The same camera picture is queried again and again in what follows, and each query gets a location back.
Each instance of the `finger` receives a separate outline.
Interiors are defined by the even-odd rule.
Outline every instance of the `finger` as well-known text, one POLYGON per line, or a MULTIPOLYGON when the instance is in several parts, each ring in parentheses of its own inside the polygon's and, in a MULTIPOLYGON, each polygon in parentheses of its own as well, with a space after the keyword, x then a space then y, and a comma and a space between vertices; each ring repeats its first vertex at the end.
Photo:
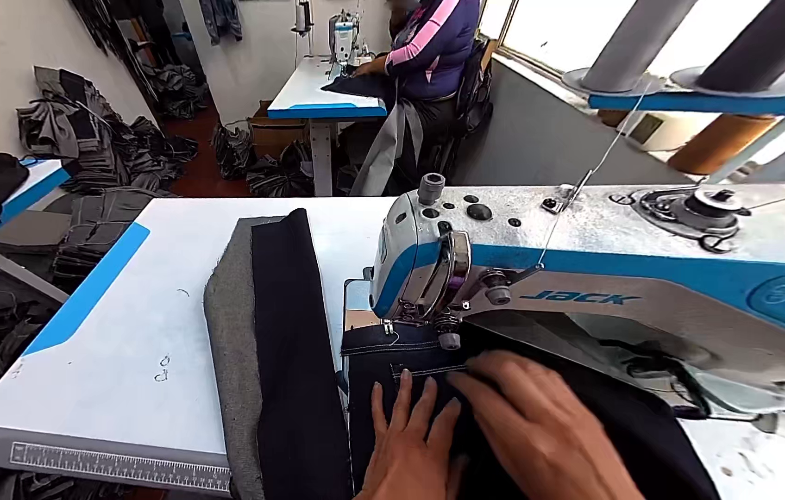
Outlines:
POLYGON ((464 471, 470 458, 460 455, 451 462, 448 468, 448 481, 445 487, 445 500, 456 500, 460 493, 460 483, 464 478, 464 471))
POLYGON ((423 395, 420 396, 420 401, 414 405, 414 411, 411 412, 408 432, 420 436, 420 439, 426 437, 426 431, 430 428, 430 417, 432 416, 432 408, 436 405, 438 390, 436 380, 431 376, 426 377, 426 382, 423 384, 423 395))
POLYGON ((540 422, 551 412, 557 411, 556 405, 554 398, 545 391, 548 386, 542 383, 545 375, 540 376, 540 381, 536 380, 536 376, 531 376, 525 370, 523 360, 527 361, 511 352, 492 350, 468 360, 467 366, 470 371, 493 380, 509 402, 528 420, 540 422))
POLYGON ((528 424, 509 401, 475 377, 449 372, 447 380, 469 400, 476 420, 482 419, 489 426, 504 430, 524 429, 528 424))
POLYGON ((408 414, 411 411, 411 371, 405 369, 401 372, 398 383, 398 397, 392 407, 392 421, 389 422, 391 431, 403 431, 408 425, 408 414))
POLYGON ((383 413, 383 386, 374 382, 371 391, 371 415, 374 416, 374 435, 379 440, 386 434, 386 415, 383 413))
POLYGON ((554 370, 547 369, 542 365, 534 363, 530 359, 526 359, 527 364, 524 366, 528 375, 534 380, 535 385, 541 388, 553 400, 557 408, 578 410, 589 413, 590 411, 581 403, 574 391, 568 383, 562 378, 562 375, 554 370))
POLYGON ((525 370, 534 382, 534 385, 552 403, 552 408, 555 408, 553 414, 556 414, 558 411, 562 418, 568 418, 569 415, 592 415, 578 399, 575 392, 571 390, 571 387, 565 382, 562 375, 555 370, 548 369, 532 359, 524 358, 507 350, 495 350, 489 354, 491 353, 516 363, 522 370, 525 370))
POLYGON ((432 423, 430 436, 426 438, 426 446, 444 460, 447 460, 448 453, 451 451, 453 427, 457 424, 457 417, 460 416, 460 408, 461 403, 457 398, 449 401, 432 423))

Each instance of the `blue table edge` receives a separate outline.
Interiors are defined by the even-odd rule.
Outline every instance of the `blue table edge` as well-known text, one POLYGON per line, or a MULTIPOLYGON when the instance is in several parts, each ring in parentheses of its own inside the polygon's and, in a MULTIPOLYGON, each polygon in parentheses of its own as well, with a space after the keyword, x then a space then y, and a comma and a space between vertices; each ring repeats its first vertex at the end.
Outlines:
MULTIPOLYGON (((22 160, 21 165, 31 167, 43 163, 44 160, 22 160)), ((25 211, 29 206, 34 205, 38 200, 46 196, 47 193, 58 187, 69 178, 68 172, 64 168, 57 168, 52 174, 42 178, 37 184, 29 187, 19 196, 4 202, 3 211, 0 214, 0 227, 9 222, 19 213, 25 211)))
POLYGON ((71 338, 142 246, 149 233, 151 231, 142 224, 131 223, 118 242, 111 246, 109 252, 84 278, 83 283, 77 287, 68 301, 65 301, 62 308, 55 313, 21 355, 25 356, 62 344, 71 338))
POLYGON ((268 109, 270 119, 363 119, 385 117, 386 108, 381 102, 377 106, 358 107, 351 102, 327 104, 295 104, 285 109, 268 109))

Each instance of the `sewing machine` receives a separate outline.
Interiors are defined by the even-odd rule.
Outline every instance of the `sewing machine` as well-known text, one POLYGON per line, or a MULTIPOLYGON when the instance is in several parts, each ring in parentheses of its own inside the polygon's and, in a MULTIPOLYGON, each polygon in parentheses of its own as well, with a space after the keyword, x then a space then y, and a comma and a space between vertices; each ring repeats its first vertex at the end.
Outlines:
POLYGON ((587 335, 562 339, 581 352, 565 356, 591 368, 637 384, 675 368, 728 411, 785 409, 785 184, 483 188, 427 175, 393 204, 368 274, 377 318, 433 325, 445 349, 460 347, 463 320, 508 335, 495 312, 566 313, 587 335))
POLYGON ((328 43, 331 49, 331 79, 344 72, 347 65, 357 66, 360 57, 368 55, 367 45, 359 46, 361 15, 346 10, 328 20, 328 43))

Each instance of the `thread spool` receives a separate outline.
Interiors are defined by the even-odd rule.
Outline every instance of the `thread spool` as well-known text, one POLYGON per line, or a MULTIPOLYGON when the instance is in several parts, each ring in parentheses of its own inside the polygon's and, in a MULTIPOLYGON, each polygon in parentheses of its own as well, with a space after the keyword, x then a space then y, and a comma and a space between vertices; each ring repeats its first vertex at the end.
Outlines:
POLYGON ((667 165, 686 174, 713 174, 774 123, 774 117, 720 115, 671 156, 667 165))
POLYGON ((581 85, 607 93, 633 89, 696 1, 636 0, 581 85))
POLYGON ((698 76, 720 92, 764 91, 785 73, 785 0, 772 0, 698 76))

